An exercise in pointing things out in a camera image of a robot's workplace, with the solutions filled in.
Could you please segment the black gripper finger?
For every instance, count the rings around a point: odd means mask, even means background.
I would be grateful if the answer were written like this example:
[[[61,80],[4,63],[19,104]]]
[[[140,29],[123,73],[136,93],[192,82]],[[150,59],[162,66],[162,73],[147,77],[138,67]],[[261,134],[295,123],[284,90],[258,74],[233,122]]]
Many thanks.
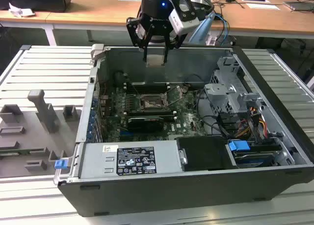
[[[182,43],[184,42],[184,40],[186,38],[186,34],[183,34],[183,35],[176,35],[176,37],[171,40],[170,39],[170,32],[171,32],[170,28],[168,28],[166,26],[163,27],[163,37],[164,37],[164,42],[165,42],[164,54],[163,54],[163,62],[164,63],[167,62],[169,50],[178,49],[182,45]]]
[[[139,25],[141,25],[145,31],[143,38],[140,38],[136,32],[136,29],[138,28]],[[128,17],[126,21],[126,27],[131,38],[132,44],[135,47],[143,49],[144,51],[143,61],[147,61],[148,44],[154,32],[153,23],[145,17],[140,18]]]

